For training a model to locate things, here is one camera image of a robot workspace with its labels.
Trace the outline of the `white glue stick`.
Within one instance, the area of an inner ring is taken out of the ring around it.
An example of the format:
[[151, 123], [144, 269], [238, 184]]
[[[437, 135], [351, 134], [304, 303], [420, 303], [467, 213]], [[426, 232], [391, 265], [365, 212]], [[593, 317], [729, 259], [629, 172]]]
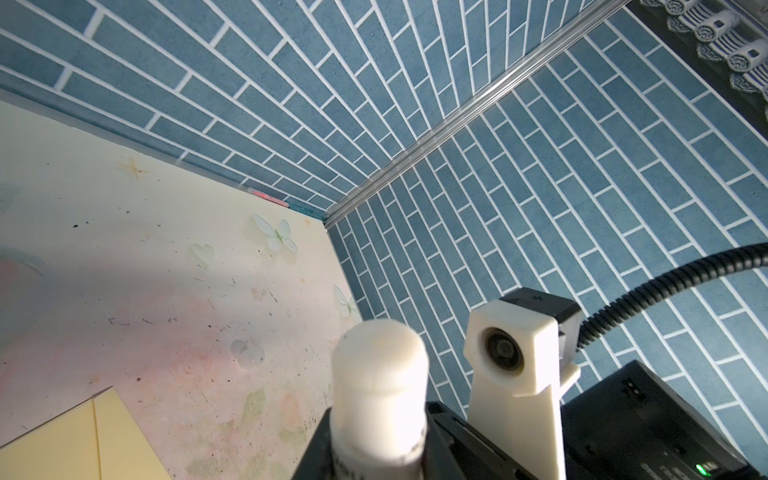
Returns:
[[331, 358], [331, 454], [337, 479], [421, 479], [429, 359], [391, 319], [348, 330]]

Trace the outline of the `yellow envelope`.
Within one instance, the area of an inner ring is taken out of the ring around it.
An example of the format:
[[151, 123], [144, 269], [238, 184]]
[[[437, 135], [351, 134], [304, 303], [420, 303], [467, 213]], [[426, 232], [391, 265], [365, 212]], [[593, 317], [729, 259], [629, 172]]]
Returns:
[[1, 447], [3, 479], [167, 479], [113, 388]]

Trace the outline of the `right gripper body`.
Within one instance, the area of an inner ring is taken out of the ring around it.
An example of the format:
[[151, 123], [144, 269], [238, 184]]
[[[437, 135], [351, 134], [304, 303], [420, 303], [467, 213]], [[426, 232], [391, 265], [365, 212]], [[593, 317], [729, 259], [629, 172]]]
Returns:
[[425, 410], [424, 479], [535, 479], [445, 404], [428, 401]]

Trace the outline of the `white lace trim strip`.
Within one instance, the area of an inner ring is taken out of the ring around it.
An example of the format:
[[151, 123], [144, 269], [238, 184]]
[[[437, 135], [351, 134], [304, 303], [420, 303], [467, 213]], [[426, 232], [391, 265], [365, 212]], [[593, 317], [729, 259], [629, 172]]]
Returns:
[[731, 1], [641, 1], [734, 90], [767, 100], [767, 31]]

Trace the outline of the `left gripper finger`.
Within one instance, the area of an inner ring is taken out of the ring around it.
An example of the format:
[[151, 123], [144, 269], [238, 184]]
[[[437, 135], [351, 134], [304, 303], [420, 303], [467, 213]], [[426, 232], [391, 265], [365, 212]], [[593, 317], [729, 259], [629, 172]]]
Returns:
[[333, 478], [330, 414], [331, 408], [328, 408], [294, 471], [293, 480], [331, 480]]

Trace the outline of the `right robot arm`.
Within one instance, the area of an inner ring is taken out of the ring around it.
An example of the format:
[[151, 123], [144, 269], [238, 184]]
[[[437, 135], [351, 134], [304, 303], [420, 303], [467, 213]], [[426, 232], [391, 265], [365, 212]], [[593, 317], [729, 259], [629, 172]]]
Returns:
[[[441, 402], [426, 405], [427, 479], [530, 479], [532, 473]], [[634, 360], [561, 409], [569, 479], [760, 479], [702, 415]]]

